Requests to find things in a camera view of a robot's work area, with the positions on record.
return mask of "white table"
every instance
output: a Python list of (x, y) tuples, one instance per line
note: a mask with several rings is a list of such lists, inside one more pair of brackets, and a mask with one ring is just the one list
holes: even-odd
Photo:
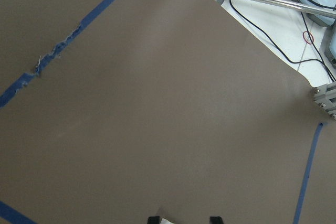
[[(313, 46), (307, 44), (302, 37), (302, 33), (306, 28), (304, 27), (299, 12), (249, 0), (233, 0), (233, 4), (244, 16), (268, 33), (292, 61), (319, 59)], [(224, 1), (222, 7), (272, 50), (281, 60), (305, 76), (313, 87), (331, 83), (323, 65), (316, 61), (304, 62), (301, 64), (289, 63), (264, 34), (243, 20), (230, 7), (228, 0)], [(325, 43), (322, 43), (322, 39), (326, 28), (318, 26), (308, 18), (306, 18), (306, 22), (310, 32), (314, 36), (314, 43), (320, 50), (326, 65), (336, 76), (336, 70), (333, 68), (327, 57), (324, 56)], [(225, 39), (225, 35), (229, 36), (229, 31), (223, 31), (223, 39)]]

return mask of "gray metal bracket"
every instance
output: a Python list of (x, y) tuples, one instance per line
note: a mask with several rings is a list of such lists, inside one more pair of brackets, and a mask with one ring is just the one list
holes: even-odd
[(336, 82), (315, 88), (314, 102), (336, 120)]

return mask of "brown surface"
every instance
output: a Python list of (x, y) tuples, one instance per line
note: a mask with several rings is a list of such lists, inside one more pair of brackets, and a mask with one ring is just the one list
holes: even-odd
[[(117, 0), (1, 110), (0, 200), (38, 223), (291, 223), (329, 121), (310, 91), (212, 0)], [(336, 218), (330, 122), (302, 223)]]
[(102, 0), (0, 0), (0, 93)]

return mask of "stainless steel rod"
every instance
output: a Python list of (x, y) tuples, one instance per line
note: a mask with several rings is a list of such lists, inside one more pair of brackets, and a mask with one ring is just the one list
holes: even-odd
[(336, 12), (318, 6), (305, 5), (288, 0), (253, 0), (253, 1), (294, 9), (299, 12), (322, 15), (329, 18), (336, 18)]

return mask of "blue tape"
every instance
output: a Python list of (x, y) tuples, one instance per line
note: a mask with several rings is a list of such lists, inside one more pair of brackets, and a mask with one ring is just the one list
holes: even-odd
[(0, 217), (12, 224), (36, 224), (2, 201), (0, 201)]
[(56, 44), (53, 50), (44, 55), (41, 61), (35, 68), (33, 74), (24, 73), (17, 79), (10, 87), (8, 87), (5, 92), (0, 96), (0, 108), (5, 106), (15, 94), (22, 89), (24, 86), (27, 86), (31, 80), (38, 76), (49, 63), (55, 59), (88, 25), (92, 23), (111, 3), (115, 0), (103, 0), (99, 5), (97, 5), (87, 16), (82, 19), (80, 25), (75, 29), (65, 40)]
[(99, 5), (95, 7), (84, 19), (81, 21), (81, 26), (85, 29), (88, 25), (94, 21), (113, 1), (115, 0), (103, 0)]
[(12, 85), (5, 90), (5, 92), (0, 96), (0, 108), (5, 106), (15, 94), (22, 89), (24, 86), (27, 86), (31, 80), (35, 78), (34, 74), (24, 73), (17, 79)]
[(305, 171), (305, 174), (302, 180), (300, 195), (299, 195), (298, 203), (296, 205), (293, 224), (298, 224), (300, 220), (302, 205), (303, 205), (303, 201), (305, 200), (305, 194), (306, 194), (307, 185), (308, 185), (309, 174), (310, 174), (311, 166), (313, 164), (314, 154), (315, 154), (317, 142), (319, 140), (319, 136), (322, 131), (322, 128), (323, 128), (323, 123), (320, 123), (315, 130), (313, 142), (311, 143), (308, 161), (306, 165), (306, 171)]

